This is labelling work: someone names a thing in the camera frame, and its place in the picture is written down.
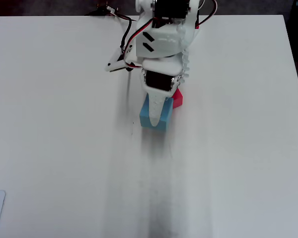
white tabletop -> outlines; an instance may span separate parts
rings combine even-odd
[[[298,238],[298,78],[282,16],[215,16],[166,134],[113,18],[0,17],[0,238]]]

red block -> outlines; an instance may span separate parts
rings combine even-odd
[[[173,108],[180,107],[183,104],[183,96],[179,89],[177,89],[173,95]]]

blue block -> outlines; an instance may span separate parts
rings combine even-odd
[[[160,121],[156,127],[151,125],[149,119],[149,96],[147,94],[143,108],[140,112],[140,123],[142,127],[148,127],[155,130],[167,131],[173,110],[173,98],[169,98],[164,102]]]

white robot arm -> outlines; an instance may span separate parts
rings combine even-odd
[[[215,8],[208,20],[217,10]],[[126,47],[112,58],[106,68],[143,68],[141,82],[149,95],[149,119],[157,126],[166,98],[172,97],[184,78],[188,76],[186,49],[198,31],[199,0],[136,0],[136,11],[141,12],[137,31]],[[130,47],[136,38],[136,47]],[[115,62],[117,57],[122,62]]]

dark floor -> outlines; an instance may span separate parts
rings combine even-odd
[[[217,0],[219,15],[282,14],[287,22],[293,0]],[[135,0],[108,0],[122,14],[136,15]],[[0,16],[29,15],[85,15],[96,10],[97,4],[106,0],[0,0]],[[201,14],[212,10],[212,2],[206,0]]]

